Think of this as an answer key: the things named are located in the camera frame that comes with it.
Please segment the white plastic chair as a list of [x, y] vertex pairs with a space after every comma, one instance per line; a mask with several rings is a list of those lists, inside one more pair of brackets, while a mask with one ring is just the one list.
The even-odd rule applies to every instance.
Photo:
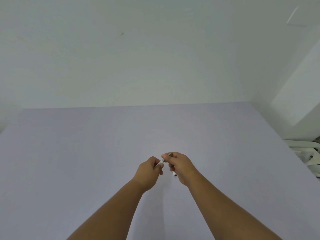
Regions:
[[320, 182], [320, 137], [315, 141], [283, 141]]

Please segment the person's left hand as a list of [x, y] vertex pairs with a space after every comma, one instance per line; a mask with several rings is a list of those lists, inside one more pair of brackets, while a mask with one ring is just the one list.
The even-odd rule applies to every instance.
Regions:
[[150, 159], [141, 163], [130, 182], [143, 194], [150, 190], [157, 182], [158, 177], [163, 174], [163, 164], [154, 168], [150, 165]]

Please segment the person's right forearm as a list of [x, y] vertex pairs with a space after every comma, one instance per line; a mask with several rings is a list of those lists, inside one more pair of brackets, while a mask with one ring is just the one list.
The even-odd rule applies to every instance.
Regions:
[[215, 240], [282, 240], [201, 173], [192, 172], [185, 180]]

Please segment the person's right hand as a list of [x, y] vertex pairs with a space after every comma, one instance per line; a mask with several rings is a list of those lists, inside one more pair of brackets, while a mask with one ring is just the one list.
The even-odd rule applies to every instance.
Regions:
[[175, 160], [165, 162], [169, 164], [170, 171], [175, 172], [179, 181], [187, 187], [201, 177], [201, 173], [196, 169], [192, 161], [182, 153], [178, 153]]

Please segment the person's left forearm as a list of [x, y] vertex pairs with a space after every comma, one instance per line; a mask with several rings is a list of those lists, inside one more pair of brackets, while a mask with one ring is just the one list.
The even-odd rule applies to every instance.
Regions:
[[137, 206], [147, 190], [141, 182], [130, 180], [67, 240], [126, 240]]

